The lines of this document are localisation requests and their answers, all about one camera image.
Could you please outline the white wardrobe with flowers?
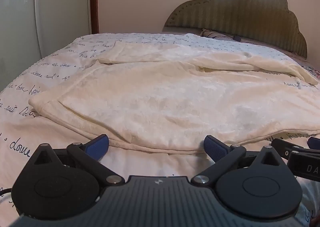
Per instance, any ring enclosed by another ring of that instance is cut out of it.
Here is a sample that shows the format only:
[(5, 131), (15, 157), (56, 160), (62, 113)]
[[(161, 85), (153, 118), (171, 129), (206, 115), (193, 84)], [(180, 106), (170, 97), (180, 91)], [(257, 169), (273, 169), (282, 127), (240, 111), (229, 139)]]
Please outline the white wardrobe with flowers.
[(1, 88), (91, 31), (90, 0), (1, 0)]

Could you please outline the cream fleece pants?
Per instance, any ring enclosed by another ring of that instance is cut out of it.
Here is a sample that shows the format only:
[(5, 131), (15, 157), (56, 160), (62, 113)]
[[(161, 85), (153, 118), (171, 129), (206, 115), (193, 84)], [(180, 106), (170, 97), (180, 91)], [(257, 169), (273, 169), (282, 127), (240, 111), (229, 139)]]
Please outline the cream fleece pants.
[(37, 94), (43, 117), (113, 146), (196, 153), (214, 135), (250, 143), (319, 134), (319, 81), (266, 46), (194, 34), (96, 34), (76, 39), (85, 69)]

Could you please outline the patterned pillow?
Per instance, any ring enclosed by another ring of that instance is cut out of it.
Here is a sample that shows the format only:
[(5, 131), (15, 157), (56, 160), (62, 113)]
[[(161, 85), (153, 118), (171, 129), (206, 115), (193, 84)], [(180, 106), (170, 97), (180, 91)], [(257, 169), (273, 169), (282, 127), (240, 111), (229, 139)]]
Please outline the patterned pillow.
[(203, 29), (200, 36), (205, 38), (216, 39), (216, 40), (235, 41), (233, 40), (234, 35), (222, 33), (219, 31), (213, 31), (210, 29)]

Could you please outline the white script-print bedspread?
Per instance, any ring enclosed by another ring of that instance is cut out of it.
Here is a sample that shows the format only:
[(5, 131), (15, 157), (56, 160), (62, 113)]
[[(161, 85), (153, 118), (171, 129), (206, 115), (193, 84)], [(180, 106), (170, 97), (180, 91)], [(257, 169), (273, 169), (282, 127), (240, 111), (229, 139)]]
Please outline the white script-print bedspread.
[(42, 142), (100, 134), (103, 162), (125, 176), (191, 175), (202, 138), (261, 148), (319, 136), (319, 82), (264, 46), (194, 34), (97, 34), (29, 67), (1, 92), (1, 188)]

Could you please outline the green padded headboard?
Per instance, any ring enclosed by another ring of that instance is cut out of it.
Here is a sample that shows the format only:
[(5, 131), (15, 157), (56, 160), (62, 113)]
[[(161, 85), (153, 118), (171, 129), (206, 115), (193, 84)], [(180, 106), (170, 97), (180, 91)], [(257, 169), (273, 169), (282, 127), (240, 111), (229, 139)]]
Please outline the green padded headboard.
[(211, 29), (308, 56), (287, 0), (190, 0), (169, 15), (165, 27)]

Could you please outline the pile of colourful clothes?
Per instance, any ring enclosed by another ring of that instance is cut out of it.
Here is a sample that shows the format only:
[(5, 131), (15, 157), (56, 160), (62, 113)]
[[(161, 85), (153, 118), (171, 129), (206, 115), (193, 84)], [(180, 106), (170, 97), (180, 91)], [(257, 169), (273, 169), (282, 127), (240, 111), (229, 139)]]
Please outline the pile of colourful clothes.
[(303, 67), (305, 70), (309, 71), (314, 77), (320, 80), (320, 71), (319, 68), (314, 68), (312, 64), (308, 62), (299, 62), (300, 66)]

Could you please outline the small black device on bed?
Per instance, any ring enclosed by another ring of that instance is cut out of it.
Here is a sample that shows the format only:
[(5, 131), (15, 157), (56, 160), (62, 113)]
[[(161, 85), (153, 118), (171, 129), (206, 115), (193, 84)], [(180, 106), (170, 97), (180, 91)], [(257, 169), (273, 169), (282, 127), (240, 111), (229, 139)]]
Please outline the small black device on bed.
[(233, 40), (238, 41), (238, 42), (241, 42), (241, 37), (235, 35), (235, 36), (233, 36)]

